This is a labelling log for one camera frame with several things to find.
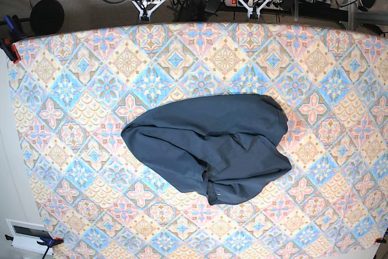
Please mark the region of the dark blue t-shirt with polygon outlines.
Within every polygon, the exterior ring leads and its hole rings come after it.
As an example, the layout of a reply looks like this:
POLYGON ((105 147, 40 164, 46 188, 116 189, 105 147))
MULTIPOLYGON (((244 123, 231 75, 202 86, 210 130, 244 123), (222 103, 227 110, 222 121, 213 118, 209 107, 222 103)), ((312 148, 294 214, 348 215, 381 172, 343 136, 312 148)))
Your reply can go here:
POLYGON ((288 173, 288 119, 270 96, 215 95, 149 110, 121 132, 129 151, 182 193, 237 205, 288 173))

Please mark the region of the white power strip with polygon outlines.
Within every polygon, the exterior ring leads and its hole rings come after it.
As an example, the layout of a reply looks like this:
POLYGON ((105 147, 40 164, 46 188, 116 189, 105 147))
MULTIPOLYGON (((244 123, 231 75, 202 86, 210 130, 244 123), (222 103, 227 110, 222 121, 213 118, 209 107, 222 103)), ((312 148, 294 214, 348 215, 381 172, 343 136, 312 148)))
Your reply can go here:
MULTIPOLYGON (((259 7, 262 9, 273 7, 273 1, 277 4, 279 3, 278 0, 244 0, 246 5, 251 7, 254 11, 259 7)), ((245 5, 240 0, 224 0, 224 4, 226 7, 238 7, 246 10, 245 5)))

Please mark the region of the black round stool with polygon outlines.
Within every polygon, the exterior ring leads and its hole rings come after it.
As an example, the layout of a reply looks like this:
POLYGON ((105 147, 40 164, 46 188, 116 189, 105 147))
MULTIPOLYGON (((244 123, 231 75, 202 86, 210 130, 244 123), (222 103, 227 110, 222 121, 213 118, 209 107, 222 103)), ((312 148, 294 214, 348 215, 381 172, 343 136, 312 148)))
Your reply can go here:
POLYGON ((64 23, 64 9, 57 0, 41 0, 32 9, 30 26, 36 36, 58 33, 64 23))

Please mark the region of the patterned tablecloth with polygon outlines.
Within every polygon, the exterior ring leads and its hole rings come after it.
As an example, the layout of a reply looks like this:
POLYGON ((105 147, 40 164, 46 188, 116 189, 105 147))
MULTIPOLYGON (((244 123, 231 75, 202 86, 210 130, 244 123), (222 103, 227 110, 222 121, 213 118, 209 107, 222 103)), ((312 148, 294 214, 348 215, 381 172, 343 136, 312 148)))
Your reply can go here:
POLYGON ((21 150, 55 258, 318 258, 387 229, 387 40, 279 24, 151 24, 17 43, 21 150), (148 109, 258 93, 292 170, 256 198, 179 193, 120 139, 148 109))

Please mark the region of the red black clamp left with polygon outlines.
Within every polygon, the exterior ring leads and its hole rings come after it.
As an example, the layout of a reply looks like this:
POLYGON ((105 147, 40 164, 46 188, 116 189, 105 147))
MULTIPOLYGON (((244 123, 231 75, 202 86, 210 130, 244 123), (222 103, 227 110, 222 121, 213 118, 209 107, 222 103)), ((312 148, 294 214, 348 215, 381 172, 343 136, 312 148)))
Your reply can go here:
POLYGON ((0 47, 10 59, 10 61, 12 61, 14 64, 18 63, 21 60, 21 57, 15 45, 8 38, 2 38, 0 40, 0 47))

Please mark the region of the blue clamp bottom left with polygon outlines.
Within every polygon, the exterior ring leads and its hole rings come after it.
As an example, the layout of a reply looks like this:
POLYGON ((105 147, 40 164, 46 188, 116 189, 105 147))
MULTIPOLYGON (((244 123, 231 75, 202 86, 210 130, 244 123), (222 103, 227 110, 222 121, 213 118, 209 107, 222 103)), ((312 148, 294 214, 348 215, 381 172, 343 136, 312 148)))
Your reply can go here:
MULTIPOLYGON (((12 241, 14 242, 16 239, 15 238, 19 238, 19 237, 11 237, 9 235, 4 235, 5 236, 5 239, 7 241, 12 241)), ((44 237, 39 237, 39 240, 36 241, 37 244, 41 245, 41 246, 47 246, 47 247, 53 247, 53 246, 56 246, 56 245, 59 245, 61 243, 64 242, 64 240, 62 238, 44 238, 44 237)))

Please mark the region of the white floor vent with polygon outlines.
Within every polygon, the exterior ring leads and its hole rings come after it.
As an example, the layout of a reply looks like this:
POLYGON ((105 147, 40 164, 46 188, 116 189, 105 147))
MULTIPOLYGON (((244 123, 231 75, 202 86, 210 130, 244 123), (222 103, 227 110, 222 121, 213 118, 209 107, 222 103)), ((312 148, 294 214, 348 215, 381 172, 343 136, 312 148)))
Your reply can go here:
POLYGON ((26 223, 18 220, 6 219, 10 229, 12 247, 21 251, 28 251, 34 254, 43 255, 47 250, 46 246, 38 244, 40 237, 49 238, 50 234, 42 224, 26 223))

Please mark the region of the red clamp bottom right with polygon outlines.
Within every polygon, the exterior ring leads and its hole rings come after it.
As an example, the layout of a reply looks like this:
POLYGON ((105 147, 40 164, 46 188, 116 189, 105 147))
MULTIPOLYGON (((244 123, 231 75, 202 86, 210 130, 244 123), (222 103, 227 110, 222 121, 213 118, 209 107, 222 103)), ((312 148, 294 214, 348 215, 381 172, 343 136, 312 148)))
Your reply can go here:
POLYGON ((375 243, 377 243, 377 244, 386 244, 387 241, 386 241, 385 238, 377 238, 377 239, 375 240, 375 243))

